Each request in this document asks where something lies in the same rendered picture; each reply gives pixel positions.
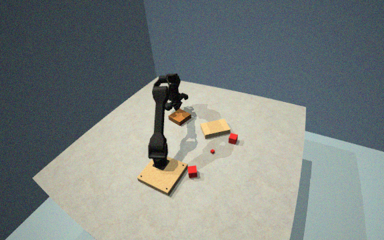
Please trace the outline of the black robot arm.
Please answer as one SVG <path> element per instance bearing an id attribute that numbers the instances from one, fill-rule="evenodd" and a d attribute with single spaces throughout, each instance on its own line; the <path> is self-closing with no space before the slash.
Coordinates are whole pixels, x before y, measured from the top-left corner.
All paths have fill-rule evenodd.
<path id="1" fill-rule="evenodd" d="M 181 80 L 176 73 L 168 73 L 160 76 L 153 84 L 152 94 L 156 102 L 155 126 L 154 134 L 148 144 L 148 158 L 152 159 L 153 166 L 160 170 L 164 170 L 170 162 L 170 160 L 167 160 L 167 140 L 163 135 L 165 104 L 168 100 L 171 100 L 170 93 L 176 94 L 179 92 L 180 82 Z M 168 88 L 167 86 L 160 86 L 161 83 L 168 83 Z"/>

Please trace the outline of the red square block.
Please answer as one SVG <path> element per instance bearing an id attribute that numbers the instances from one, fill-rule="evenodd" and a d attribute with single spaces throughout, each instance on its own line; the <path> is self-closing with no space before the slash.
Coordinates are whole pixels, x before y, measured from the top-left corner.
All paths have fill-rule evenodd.
<path id="1" fill-rule="evenodd" d="M 197 168 L 196 168 L 196 166 L 190 166 L 190 167 L 187 167 L 187 168 L 188 168 L 189 179 L 197 177 Z"/>
<path id="2" fill-rule="evenodd" d="M 228 143 L 236 144 L 237 139 L 238 139 L 238 135 L 231 133 L 229 136 L 229 142 Z"/>

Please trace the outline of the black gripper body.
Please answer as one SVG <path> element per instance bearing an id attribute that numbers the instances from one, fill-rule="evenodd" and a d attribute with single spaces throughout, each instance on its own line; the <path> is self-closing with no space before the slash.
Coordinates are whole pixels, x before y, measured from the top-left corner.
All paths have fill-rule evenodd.
<path id="1" fill-rule="evenodd" d="M 173 106 L 176 106 L 177 103 L 180 103 L 181 100 L 184 98 L 184 100 L 187 100 L 188 99 L 188 95 L 185 94 L 185 93 L 176 93 L 176 94 L 171 94 L 170 93 L 170 97 L 171 97 L 171 102 L 168 103 L 166 102 L 165 104 L 165 110 L 169 111 L 173 108 Z"/>

